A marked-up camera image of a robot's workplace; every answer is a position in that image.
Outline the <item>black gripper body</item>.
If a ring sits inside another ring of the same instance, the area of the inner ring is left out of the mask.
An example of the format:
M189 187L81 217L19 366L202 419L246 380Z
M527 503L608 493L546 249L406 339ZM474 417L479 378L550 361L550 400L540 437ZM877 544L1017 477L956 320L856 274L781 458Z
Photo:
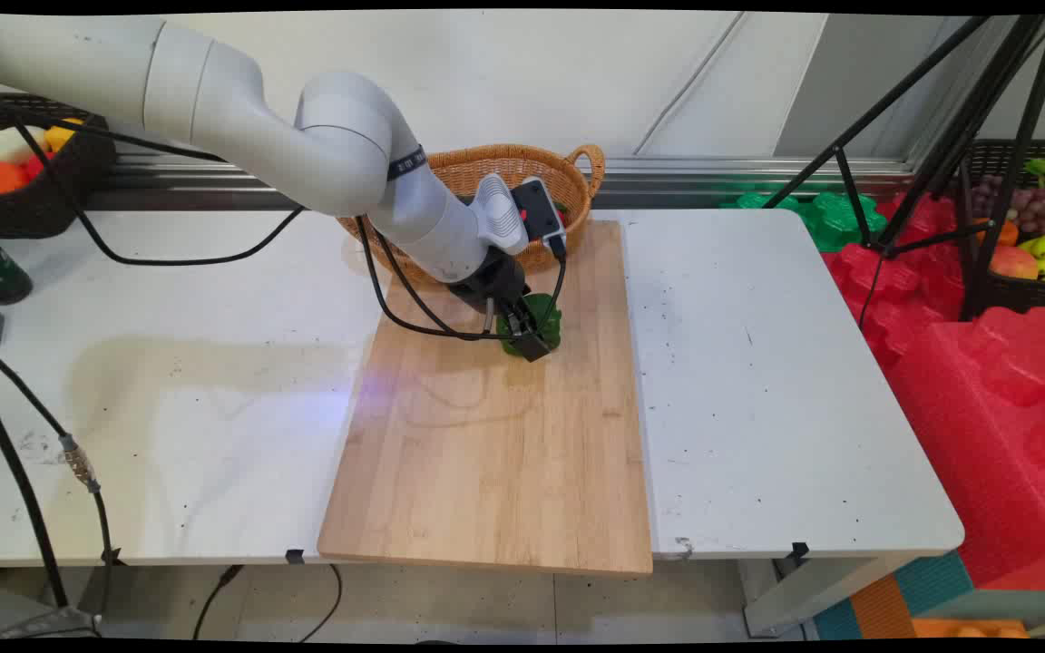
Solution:
M526 284L525 271L511 255L497 247L489 247L482 264L468 277L447 284L446 288L477 313L488 313L488 303L493 309L514 308L531 287Z

